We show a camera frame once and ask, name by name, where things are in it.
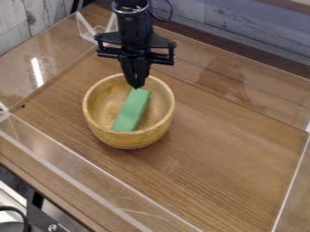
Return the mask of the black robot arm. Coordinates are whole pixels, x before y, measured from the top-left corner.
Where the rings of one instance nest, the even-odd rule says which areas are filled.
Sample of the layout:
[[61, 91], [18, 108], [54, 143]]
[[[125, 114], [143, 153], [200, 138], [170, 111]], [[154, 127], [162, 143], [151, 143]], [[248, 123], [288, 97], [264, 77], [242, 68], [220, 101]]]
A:
[[177, 43], [154, 31], [153, 19], [162, 19], [153, 13], [151, 0], [114, 0], [111, 8], [119, 30], [95, 35], [97, 55], [119, 60], [125, 79], [138, 89], [154, 63], [176, 64]]

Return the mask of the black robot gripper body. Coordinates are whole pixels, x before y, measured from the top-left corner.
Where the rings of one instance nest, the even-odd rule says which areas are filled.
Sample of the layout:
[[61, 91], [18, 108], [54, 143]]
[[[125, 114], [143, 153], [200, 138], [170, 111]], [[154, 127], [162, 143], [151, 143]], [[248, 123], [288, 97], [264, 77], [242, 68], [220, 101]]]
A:
[[149, 63], [176, 64], [176, 41], [154, 32], [153, 15], [147, 7], [114, 9], [119, 30], [95, 35], [98, 55], [119, 59], [145, 58]]

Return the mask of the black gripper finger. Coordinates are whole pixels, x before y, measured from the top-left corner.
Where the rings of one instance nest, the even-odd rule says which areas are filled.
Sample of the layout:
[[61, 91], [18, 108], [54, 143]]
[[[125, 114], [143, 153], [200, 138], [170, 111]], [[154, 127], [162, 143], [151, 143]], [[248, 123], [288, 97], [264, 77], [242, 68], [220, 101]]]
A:
[[142, 88], [146, 84], [146, 79], [149, 78], [149, 70], [151, 63], [146, 58], [138, 58], [135, 60], [135, 87]]
[[135, 73], [135, 66], [133, 60], [129, 57], [122, 57], [121, 65], [122, 65], [126, 81], [137, 89], [137, 73]]

